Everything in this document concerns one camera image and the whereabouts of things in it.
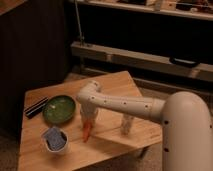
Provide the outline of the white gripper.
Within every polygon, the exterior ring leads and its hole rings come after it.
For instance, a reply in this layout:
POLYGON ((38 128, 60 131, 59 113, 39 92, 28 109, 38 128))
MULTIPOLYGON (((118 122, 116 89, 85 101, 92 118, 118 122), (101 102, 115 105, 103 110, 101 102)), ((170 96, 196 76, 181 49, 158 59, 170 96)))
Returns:
POLYGON ((92 120, 91 121, 91 128, 92 130, 95 128, 96 126, 96 117, 98 114, 98 108, 95 107, 94 105, 86 105, 86 104, 82 104, 80 107, 80 115, 82 118, 82 129, 85 129, 87 127, 87 120, 92 120))

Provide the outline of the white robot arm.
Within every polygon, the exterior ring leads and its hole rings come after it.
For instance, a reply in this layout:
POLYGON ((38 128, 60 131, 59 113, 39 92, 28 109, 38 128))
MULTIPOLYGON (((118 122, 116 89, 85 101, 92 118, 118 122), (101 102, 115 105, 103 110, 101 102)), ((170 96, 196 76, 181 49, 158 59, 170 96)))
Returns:
POLYGON ((213 171, 213 121, 198 95, 180 91, 166 100, 113 96, 101 93, 100 84, 91 81, 77 101, 86 120, 97 108, 105 108, 161 124, 162 171, 213 171))

